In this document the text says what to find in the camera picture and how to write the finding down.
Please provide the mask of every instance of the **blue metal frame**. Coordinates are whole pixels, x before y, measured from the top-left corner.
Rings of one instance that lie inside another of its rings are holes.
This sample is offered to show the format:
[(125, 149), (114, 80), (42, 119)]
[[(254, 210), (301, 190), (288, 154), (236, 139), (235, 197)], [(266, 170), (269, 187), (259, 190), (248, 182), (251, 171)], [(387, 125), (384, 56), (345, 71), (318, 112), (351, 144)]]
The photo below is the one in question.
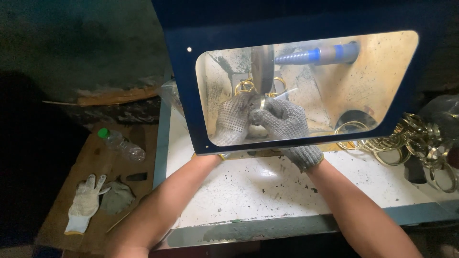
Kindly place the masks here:
[[(163, 27), (188, 130), (196, 154), (279, 148), (389, 135), (408, 108), (417, 78), (442, 36), (453, 1), (178, 1), (152, 0)], [(195, 73), (206, 51), (351, 35), (413, 30), (417, 50), (378, 127), (362, 133), (324, 135), (236, 146), (216, 146), (207, 136)]]

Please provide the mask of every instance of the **workbench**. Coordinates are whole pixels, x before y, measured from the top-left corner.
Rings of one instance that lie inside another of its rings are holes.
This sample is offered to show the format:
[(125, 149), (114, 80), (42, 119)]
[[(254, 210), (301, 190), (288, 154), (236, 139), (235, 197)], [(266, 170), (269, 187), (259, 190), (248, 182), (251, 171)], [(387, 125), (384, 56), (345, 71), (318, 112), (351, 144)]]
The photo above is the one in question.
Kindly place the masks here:
[[(182, 121), (162, 103), (153, 188), (194, 153)], [(210, 173), (158, 249), (339, 231), (320, 193), (288, 158), (235, 155), (241, 159), (223, 161)], [(457, 192), (441, 192), (431, 181), (412, 184), (403, 165), (382, 165), (362, 151), (324, 155), (399, 225), (459, 219), (445, 209), (457, 204)], [(439, 180), (448, 183), (448, 176), (437, 173)]]

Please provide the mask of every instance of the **transparent plastic shield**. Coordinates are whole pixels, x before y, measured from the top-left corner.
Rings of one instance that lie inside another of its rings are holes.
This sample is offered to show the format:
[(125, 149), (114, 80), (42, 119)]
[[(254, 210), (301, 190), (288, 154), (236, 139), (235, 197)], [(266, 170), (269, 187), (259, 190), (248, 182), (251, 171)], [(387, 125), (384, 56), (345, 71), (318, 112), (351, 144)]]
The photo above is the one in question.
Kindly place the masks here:
[[(303, 107), (310, 137), (349, 121), (371, 130), (386, 115), (418, 39), (399, 31), (202, 53), (196, 77), (207, 134), (215, 132), (219, 104), (244, 91), (258, 93), (260, 108), (268, 97)], [(263, 127), (251, 126), (245, 143), (267, 140)]]

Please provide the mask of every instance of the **knit work glove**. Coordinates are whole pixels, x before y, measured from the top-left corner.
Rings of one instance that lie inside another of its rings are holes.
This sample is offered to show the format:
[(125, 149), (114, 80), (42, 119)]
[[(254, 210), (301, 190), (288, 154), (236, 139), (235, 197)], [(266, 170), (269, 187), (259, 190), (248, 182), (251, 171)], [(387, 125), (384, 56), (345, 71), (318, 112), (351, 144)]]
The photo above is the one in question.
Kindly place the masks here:
[(68, 211), (68, 224), (65, 229), (65, 235), (80, 234), (82, 235), (88, 227), (89, 220), (99, 209), (99, 195), (110, 190), (110, 187), (101, 191), (101, 187), (107, 178), (102, 175), (95, 184), (95, 175), (89, 175), (86, 182), (78, 184), (77, 193), (73, 199), (73, 204)]
[(250, 101), (255, 92), (241, 92), (218, 107), (215, 136), (211, 142), (218, 146), (241, 144), (247, 136), (250, 122)]
[[(249, 119), (254, 125), (263, 126), (271, 139), (285, 140), (309, 136), (308, 123), (304, 109), (285, 100), (267, 98), (265, 109), (254, 109)], [(317, 146), (299, 146), (280, 149), (299, 169), (305, 172), (324, 159), (323, 152)]]

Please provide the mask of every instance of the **wooden board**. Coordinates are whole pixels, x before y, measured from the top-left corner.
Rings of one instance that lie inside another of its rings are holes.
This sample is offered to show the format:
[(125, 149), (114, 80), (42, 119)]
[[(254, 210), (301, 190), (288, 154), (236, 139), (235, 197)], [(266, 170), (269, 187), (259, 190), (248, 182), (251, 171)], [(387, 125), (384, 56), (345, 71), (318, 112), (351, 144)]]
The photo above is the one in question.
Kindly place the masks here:
[[(102, 127), (122, 132), (133, 143), (145, 149), (145, 161), (141, 164), (131, 163), (123, 159), (117, 152), (108, 150), (104, 142), (97, 136), (97, 131)], [(54, 201), (54, 205), (38, 233), (36, 244), (76, 252), (103, 254), (106, 231), (130, 212), (138, 201), (151, 191), (155, 168), (157, 132), (157, 125), (126, 127), (116, 124), (97, 123)], [(138, 182), (126, 181), (126, 176), (142, 172), (148, 173), (147, 180)], [(84, 235), (64, 235), (64, 230), (68, 223), (68, 210), (72, 205), (76, 186), (78, 182), (86, 180), (90, 174), (95, 174), (97, 178), (102, 174), (106, 174), (106, 183), (115, 180), (116, 177), (121, 175), (122, 182), (131, 187), (136, 199), (119, 214), (107, 215), (104, 210), (98, 210), (92, 217)]]

